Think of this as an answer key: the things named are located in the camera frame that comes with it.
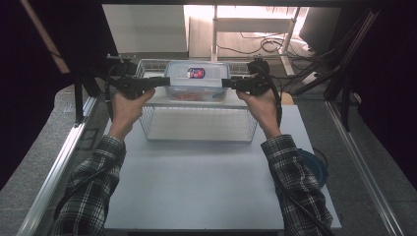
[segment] clear plastic box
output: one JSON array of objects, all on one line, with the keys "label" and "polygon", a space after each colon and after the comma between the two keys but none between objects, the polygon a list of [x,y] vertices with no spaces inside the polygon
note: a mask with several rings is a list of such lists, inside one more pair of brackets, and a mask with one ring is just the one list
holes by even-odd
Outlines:
[{"label": "clear plastic box", "polygon": [[171,100],[221,102],[228,90],[221,86],[221,79],[230,78],[230,69],[224,63],[172,61],[164,76],[171,79],[171,86],[165,87]]},{"label": "clear plastic box", "polygon": [[[164,76],[171,60],[143,59],[136,77]],[[230,76],[248,75],[245,62],[224,62]],[[143,109],[140,118],[149,141],[252,141],[258,122],[234,90],[226,92],[223,102],[173,102],[165,88],[156,93]]]}]

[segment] metal bar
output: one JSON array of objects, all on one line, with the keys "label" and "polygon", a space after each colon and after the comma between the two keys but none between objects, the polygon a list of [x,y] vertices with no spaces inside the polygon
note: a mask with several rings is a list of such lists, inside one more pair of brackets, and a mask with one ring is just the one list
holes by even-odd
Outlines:
[{"label": "metal bar", "polygon": [[83,81],[81,75],[76,75],[74,81],[74,96],[76,100],[76,122],[75,127],[78,127],[83,121]]},{"label": "metal bar", "polygon": [[212,18],[212,44],[211,44],[211,61],[217,61],[217,5],[214,5],[214,17]]},{"label": "metal bar", "polygon": [[289,62],[289,59],[286,53],[283,52],[282,50],[279,50],[279,53],[284,54],[284,56],[280,56],[280,57],[281,57],[282,65],[284,66],[285,73],[287,74],[287,76],[288,77],[295,76],[294,70],[292,69],[291,63]]},{"label": "metal bar", "polygon": [[381,219],[383,220],[383,223],[387,228],[389,235],[404,235],[401,230],[401,227],[398,224],[396,216],[387,201],[387,198],[385,197],[382,190],[380,189],[380,186],[375,180],[371,170],[368,167],[368,164],[365,161],[364,156],[357,147],[355,140],[349,132],[346,132],[343,129],[343,125],[339,120],[340,114],[337,108],[335,107],[334,102],[326,101],[326,106],[328,108],[328,112],[330,113],[332,120],[334,121],[334,124],[336,125],[337,130],[340,133],[340,136],[346,144],[346,147],[350,153],[350,156],[352,157],[353,162],[356,165],[356,168],[358,169],[362,181],[368,189],[368,193],[370,194],[371,199],[374,202],[377,211],[379,212]]},{"label": "metal bar", "polygon": [[[365,19],[365,22],[362,24],[359,31],[356,33],[355,38],[353,39],[352,43],[349,46],[349,49],[344,54],[343,59],[340,62],[340,74],[343,75],[346,68],[349,65],[350,60],[352,59],[353,55],[361,45],[362,40],[366,36],[369,28],[372,26],[373,22],[378,16],[378,13],[373,13],[371,9],[369,9],[368,15]],[[328,85],[328,88],[325,90],[325,99],[326,100],[334,100],[337,95],[340,93],[340,91],[343,88],[344,82],[341,82],[340,80],[343,80],[343,77],[336,78],[335,80],[331,80],[330,84]]]},{"label": "metal bar", "polygon": [[39,222],[42,220],[43,214],[46,211],[46,208],[49,205],[50,200],[55,192],[56,187],[61,179],[61,176],[67,166],[67,163],[70,159],[70,156],[79,140],[85,124],[89,119],[89,115],[92,112],[92,108],[96,103],[96,98],[89,97],[84,110],[86,112],[85,118],[82,120],[78,127],[74,127],[70,134],[67,137],[64,145],[56,157],[54,164],[52,165],[51,170],[49,171],[48,176],[43,182],[42,187],[40,188],[39,193],[36,196],[31,208],[21,225],[21,228],[18,231],[17,235],[30,236],[33,235],[39,225]]},{"label": "metal bar", "polygon": [[123,5],[234,5],[285,7],[374,7],[384,0],[61,0],[66,4],[123,4]]},{"label": "metal bar", "polygon": [[83,75],[82,82],[89,96],[98,97],[100,95],[100,87],[98,86],[97,81],[92,76],[89,76],[87,74]]},{"label": "metal bar", "polygon": [[350,132],[349,129],[349,105],[350,105],[350,81],[349,78],[344,79],[344,86],[341,94],[341,111],[340,111],[340,121],[344,126],[347,132]]},{"label": "metal bar", "polygon": [[282,53],[286,53],[288,50],[289,43],[291,42],[292,33],[294,32],[295,24],[297,23],[298,14],[300,14],[300,9],[300,7],[295,9],[294,16],[289,22],[287,36],[284,40],[284,44],[282,45]]}]

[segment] desk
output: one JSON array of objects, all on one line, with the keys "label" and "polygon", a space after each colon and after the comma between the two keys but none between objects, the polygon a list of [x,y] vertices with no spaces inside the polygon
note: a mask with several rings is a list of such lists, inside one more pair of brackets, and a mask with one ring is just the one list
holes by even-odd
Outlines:
[{"label": "desk", "polygon": [[[284,105],[281,129],[313,152],[298,107]],[[148,142],[136,123],[105,227],[119,230],[283,229],[279,202],[260,144]],[[340,222],[326,186],[322,188]]]}]

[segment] metal frame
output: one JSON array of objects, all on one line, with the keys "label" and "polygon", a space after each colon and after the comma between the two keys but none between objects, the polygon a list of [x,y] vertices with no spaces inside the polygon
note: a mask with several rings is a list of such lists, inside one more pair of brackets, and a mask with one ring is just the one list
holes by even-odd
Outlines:
[{"label": "metal frame", "polygon": [[31,208],[22,223],[17,235],[28,236],[33,235],[42,220],[43,214],[49,205],[49,202],[59,184],[62,173],[67,166],[71,154],[76,147],[76,144],[83,133],[86,123],[91,115],[92,109],[96,103],[96,98],[89,97],[84,106],[84,116],[78,126],[75,126],[67,137],[64,145],[56,157],[56,160],[46,177],[45,182],[36,196]]},{"label": "metal frame", "polygon": [[235,5],[285,7],[353,7],[376,6],[385,0],[61,0],[67,4],[123,4],[123,5]]},{"label": "metal frame", "polygon": [[340,113],[333,101],[326,101],[326,106],[328,112],[331,115],[331,118],[336,125],[337,130],[340,133],[346,147],[349,151],[350,156],[353,159],[353,162],[358,169],[358,172],[371,196],[372,201],[374,202],[377,211],[379,212],[381,219],[383,220],[384,225],[387,228],[389,235],[404,235],[401,227],[398,224],[396,216],[390,207],[387,198],[382,192],[380,186],[377,184],[371,170],[368,167],[368,164],[365,161],[364,156],[357,147],[355,140],[349,132],[346,132],[343,129],[343,124],[340,122]]}]

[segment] wall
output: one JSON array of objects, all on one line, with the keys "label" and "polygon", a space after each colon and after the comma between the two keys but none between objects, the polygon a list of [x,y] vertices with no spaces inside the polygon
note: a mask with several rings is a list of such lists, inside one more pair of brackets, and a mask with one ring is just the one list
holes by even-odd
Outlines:
[{"label": "wall", "polygon": [[188,51],[183,6],[103,5],[103,10],[119,53]]}]

